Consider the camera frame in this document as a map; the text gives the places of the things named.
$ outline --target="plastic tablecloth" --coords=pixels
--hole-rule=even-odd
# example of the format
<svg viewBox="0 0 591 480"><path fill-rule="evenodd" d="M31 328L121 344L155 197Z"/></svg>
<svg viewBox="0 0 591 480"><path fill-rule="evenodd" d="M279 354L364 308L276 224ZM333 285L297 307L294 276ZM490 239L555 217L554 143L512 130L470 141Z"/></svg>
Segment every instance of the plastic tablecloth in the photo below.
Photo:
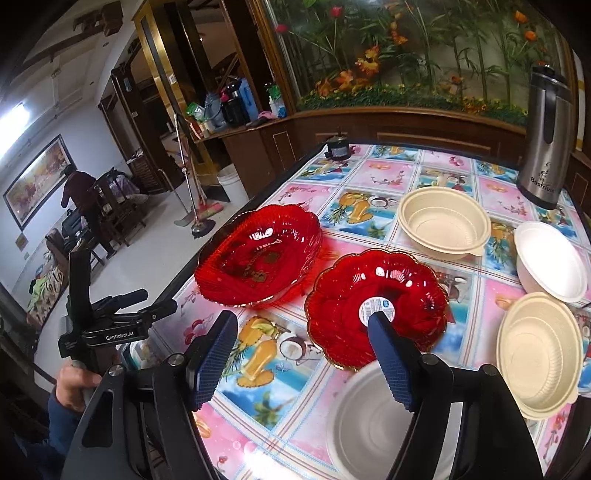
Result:
<svg viewBox="0 0 591 480"><path fill-rule="evenodd" d="M591 277L591 244L565 191L557 208L548 211L523 198L515 187L517 172L510 168L441 151L391 145L352 148L353 156L344 162L327 160L323 150L264 203L299 204L314 212L323 228L323 244L311 274L280 301L233 309L241 329L253 317L266 319L272 328L248 335L235 349L213 400L195 414L213 463L229 480L341 478L327 452L326 417L353 374L330 365L312 344L303 305L317 273L342 255L376 247L403 250L431 266L450 299L446 332L432 352L470 369L495 363L501 320L525 294L515 267L513 230L519 223L540 220L557 228L573 243ZM492 235L483 257L441 262L413 246L398 224L397 207L404 193L424 186L460 190L485 208ZM346 202L353 205L343 209L343 196L367 201L359 202L363 208ZM199 294L193 278L175 299L177 313L151 329L152 339L166 354L184 352L223 309ZM584 335L579 390L586 395L591 392L591 312L577 307L588 301L591 287L584 300L572 306ZM248 362L269 373L245 381L240 369ZM570 408L544 421L528 421L544 472L560 444Z"/></svg>

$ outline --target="wooden cabinet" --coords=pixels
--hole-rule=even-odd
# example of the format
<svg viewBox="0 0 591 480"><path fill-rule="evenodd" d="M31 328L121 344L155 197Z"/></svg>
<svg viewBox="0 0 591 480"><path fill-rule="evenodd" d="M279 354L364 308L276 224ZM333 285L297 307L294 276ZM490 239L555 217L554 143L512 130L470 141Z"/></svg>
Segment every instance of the wooden cabinet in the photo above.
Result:
<svg viewBox="0 0 591 480"><path fill-rule="evenodd" d="M250 198L275 179L271 156L258 130L224 137L223 143Z"/></svg>
<svg viewBox="0 0 591 480"><path fill-rule="evenodd" d="M223 139L252 197L339 129L352 142L397 142L460 151L513 168L518 168L525 147L521 127L465 113L391 107L299 112L260 127L221 132L202 143L213 147L213 142L219 142L214 139ZM216 161L213 151L210 154Z"/></svg>

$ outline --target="red glass bowl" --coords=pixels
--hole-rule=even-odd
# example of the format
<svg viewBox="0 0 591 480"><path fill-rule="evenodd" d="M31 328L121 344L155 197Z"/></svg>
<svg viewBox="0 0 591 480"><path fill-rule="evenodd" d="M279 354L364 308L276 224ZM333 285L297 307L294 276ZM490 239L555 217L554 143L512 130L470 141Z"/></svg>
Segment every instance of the red glass bowl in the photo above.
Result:
<svg viewBox="0 0 591 480"><path fill-rule="evenodd" d="M375 360L366 327L375 310L384 311L399 335L428 352L445 331L448 303L430 267L404 252L370 249L345 255L324 270L304 308L310 339L326 358L358 370Z"/></svg>
<svg viewBox="0 0 591 480"><path fill-rule="evenodd" d="M201 295L225 306L274 301L301 280L320 249L318 217L297 205L268 205L220 228L199 255Z"/></svg>

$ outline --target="white bowl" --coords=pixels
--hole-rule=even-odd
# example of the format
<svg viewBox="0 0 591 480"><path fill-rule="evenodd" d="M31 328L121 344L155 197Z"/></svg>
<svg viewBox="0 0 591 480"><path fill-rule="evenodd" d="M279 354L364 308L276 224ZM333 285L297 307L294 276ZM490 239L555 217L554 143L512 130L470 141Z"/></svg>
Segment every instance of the white bowl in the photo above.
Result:
<svg viewBox="0 0 591 480"><path fill-rule="evenodd" d="M484 255L491 220L466 193L445 187L423 187L407 193L398 205L402 230L427 255L458 260Z"/></svg>
<svg viewBox="0 0 591 480"><path fill-rule="evenodd" d="M547 292L566 303L583 298L587 273L570 241L542 222L524 222L515 229L517 275L527 293Z"/></svg>
<svg viewBox="0 0 591 480"><path fill-rule="evenodd" d="M509 308L496 363L525 418L550 418L577 400L582 341L571 311L546 293L527 294Z"/></svg>
<svg viewBox="0 0 591 480"><path fill-rule="evenodd" d="M383 480L404 443L413 414L394 400L377 361L363 367L341 390L327 417L330 460L346 480ZM452 469L462 421L453 403L434 480Z"/></svg>

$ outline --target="white bucket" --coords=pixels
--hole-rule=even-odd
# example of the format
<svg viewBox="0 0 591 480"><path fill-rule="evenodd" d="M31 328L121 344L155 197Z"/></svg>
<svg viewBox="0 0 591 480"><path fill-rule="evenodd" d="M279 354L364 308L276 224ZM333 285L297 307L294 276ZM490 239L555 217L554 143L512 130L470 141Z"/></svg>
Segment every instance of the white bucket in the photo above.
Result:
<svg viewBox="0 0 591 480"><path fill-rule="evenodd" d="M246 205L248 202L248 195L246 194L244 185L242 185L242 182L240 181L240 177L238 176L234 164L230 164L221 169L217 174L217 180L226 192L230 202L237 207Z"/></svg>

